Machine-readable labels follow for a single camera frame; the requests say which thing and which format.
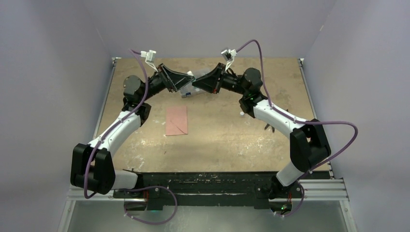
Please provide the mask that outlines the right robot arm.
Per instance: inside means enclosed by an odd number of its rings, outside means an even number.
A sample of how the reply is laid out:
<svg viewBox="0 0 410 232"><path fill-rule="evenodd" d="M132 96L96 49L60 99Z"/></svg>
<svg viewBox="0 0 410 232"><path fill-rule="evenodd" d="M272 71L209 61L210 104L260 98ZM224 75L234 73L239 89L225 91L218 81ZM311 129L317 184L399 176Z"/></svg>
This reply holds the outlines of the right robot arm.
<svg viewBox="0 0 410 232"><path fill-rule="evenodd" d="M284 196L297 179L330 156L331 148L320 122L296 117L271 103L261 91L263 81L258 69L248 68L242 75L236 75L226 72L224 64L219 63L192 85L208 93L217 94L226 89L240 94L239 104L245 114L265 122L289 139L291 160L273 177L271 184L276 196Z"/></svg>

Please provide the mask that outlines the pink envelope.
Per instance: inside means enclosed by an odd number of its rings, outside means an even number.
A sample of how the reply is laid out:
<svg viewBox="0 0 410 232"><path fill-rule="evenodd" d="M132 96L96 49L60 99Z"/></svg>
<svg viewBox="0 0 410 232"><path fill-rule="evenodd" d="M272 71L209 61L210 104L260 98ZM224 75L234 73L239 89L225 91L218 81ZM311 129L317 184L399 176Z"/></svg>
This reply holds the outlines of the pink envelope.
<svg viewBox="0 0 410 232"><path fill-rule="evenodd" d="M172 106L166 109L165 135L187 135L188 112L187 106Z"/></svg>

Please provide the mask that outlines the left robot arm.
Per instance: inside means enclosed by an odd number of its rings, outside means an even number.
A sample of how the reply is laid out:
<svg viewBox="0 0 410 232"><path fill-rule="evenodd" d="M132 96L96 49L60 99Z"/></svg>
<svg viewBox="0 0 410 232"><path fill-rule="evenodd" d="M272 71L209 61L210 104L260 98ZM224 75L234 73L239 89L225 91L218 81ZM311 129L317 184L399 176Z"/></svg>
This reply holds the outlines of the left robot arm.
<svg viewBox="0 0 410 232"><path fill-rule="evenodd" d="M85 192L107 194L114 189L125 189L133 198L144 193L144 184L132 171L115 170L113 156L122 144L149 117L151 106L145 101L163 90L178 92L194 80L191 71L176 72L160 64L156 72L143 81L130 75L123 82L123 107L114 122L87 144L73 149L70 183Z"/></svg>

